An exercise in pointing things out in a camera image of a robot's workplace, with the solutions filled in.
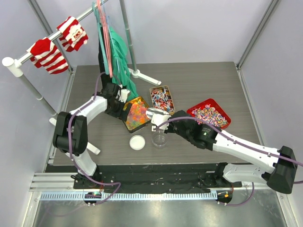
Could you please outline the gold tin of gummy candies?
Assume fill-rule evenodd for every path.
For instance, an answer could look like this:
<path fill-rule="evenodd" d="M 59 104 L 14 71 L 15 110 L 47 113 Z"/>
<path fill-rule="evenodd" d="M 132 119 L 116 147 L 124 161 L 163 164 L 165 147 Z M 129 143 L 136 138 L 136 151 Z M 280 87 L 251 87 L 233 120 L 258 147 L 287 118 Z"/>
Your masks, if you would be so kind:
<path fill-rule="evenodd" d="M 123 123 L 130 134 L 140 130 L 151 122 L 146 115 L 148 108 L 149 105 L 141 96 L 124 105 L 123 111 L 126 112 L 126 119 L 123 120 Z"/>

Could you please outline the red tin of swirl lollipops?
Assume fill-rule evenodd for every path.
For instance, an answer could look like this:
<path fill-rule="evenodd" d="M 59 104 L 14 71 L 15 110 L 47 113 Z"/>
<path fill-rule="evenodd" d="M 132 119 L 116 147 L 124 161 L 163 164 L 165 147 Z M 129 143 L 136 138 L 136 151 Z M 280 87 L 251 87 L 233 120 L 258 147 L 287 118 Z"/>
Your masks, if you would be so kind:
<path fill-rule="evenodd" d="M 227 113 L 212 98 L 189 108 L 187 113 L 221 129 L 226 129 L 232 122 Z"/>

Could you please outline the metal scoop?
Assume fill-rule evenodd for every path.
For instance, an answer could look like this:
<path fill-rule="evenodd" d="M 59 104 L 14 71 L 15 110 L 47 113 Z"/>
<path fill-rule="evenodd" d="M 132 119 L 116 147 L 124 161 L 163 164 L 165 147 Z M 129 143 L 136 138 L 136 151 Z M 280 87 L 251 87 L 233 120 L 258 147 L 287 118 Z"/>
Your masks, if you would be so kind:
<path fill-rule="evenodd" d="M 157 108 L 154 108 L 154 107 L 149 107 L 146 110 L 146 116 L 147 116 L 148 119 L 151 120 L 154 114 L 165 115 L 166 111 L 163 111 L 163 110 L 160 110 L 160 109 L 157 109 Z"/>

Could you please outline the white jar lid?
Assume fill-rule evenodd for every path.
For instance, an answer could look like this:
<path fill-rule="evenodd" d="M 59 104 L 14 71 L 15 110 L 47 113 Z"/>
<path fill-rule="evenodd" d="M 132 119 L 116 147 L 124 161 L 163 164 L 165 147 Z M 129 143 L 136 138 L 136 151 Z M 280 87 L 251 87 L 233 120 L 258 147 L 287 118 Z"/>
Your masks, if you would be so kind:
<path fill-rule="evenodd" d="M 134 135 L 130 138 L 129 145 L 133 150 L 141 150 L 145 146 L 145 138 L 141 135 Z"/>

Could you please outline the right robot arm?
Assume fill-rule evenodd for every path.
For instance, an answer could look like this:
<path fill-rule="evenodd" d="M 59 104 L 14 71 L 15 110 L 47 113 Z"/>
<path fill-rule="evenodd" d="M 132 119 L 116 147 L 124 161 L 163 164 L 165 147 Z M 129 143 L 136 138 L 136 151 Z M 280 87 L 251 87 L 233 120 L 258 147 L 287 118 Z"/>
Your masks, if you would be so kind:
<path fill-rule="evenodd" d="M 215 173 L 214 182 L 220 187 L 229 182 L 251 181 L 266 184 L 283 194 L 292 193 L 299 163 L 290 147 L 270 148 L 243 140 L 184 111 L 170 116 L 159 128 L 181 136 L 197 148 L 229 154 L 247 162 L 244 168 L 225 164 Z"/>

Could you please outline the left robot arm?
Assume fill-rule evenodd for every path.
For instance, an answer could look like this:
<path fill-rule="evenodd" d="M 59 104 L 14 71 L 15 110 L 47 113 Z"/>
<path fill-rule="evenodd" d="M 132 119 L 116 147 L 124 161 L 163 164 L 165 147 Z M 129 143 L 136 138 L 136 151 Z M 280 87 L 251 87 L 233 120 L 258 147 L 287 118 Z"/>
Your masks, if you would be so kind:
<path fill-rule="evenodd" d="M 78 170 L 77 176 L 84 178 L 84 183 L 91 189 L 100 185 L 101 177 L 87 149 L 88 124 L 101 113 L 122 118 L 130 93 L 125 86 L 107 83 L 80 107 L 57 116 L 53 145 L 71 159 Z"/>

